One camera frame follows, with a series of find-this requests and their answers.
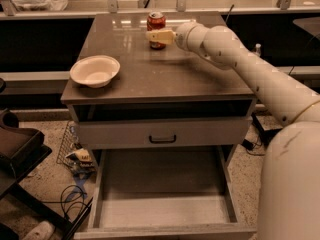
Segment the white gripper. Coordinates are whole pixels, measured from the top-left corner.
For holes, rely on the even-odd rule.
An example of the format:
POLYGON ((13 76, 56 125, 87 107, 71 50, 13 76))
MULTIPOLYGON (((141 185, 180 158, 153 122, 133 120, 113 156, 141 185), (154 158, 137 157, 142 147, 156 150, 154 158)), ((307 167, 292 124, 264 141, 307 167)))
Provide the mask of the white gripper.
POLYGON ((204 25, 197 22, 189 22, 178 26, 176 33, 170 29, 147 31, 146 38, 151 42, 166 45, 171 45, 175 41, 182 50, 197 53, 207 31, 208 29, 204 25))

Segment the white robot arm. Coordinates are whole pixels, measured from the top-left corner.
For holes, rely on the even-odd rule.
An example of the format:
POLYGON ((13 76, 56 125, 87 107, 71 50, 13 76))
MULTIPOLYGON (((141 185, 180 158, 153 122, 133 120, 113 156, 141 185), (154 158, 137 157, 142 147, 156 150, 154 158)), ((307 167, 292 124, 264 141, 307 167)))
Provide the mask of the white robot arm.
POLYGON ((146 38, 232 68, 282 125, 264 157, 258 240, 320 240, 320 95, 249 51, 226 26, 190 22, 146 38))

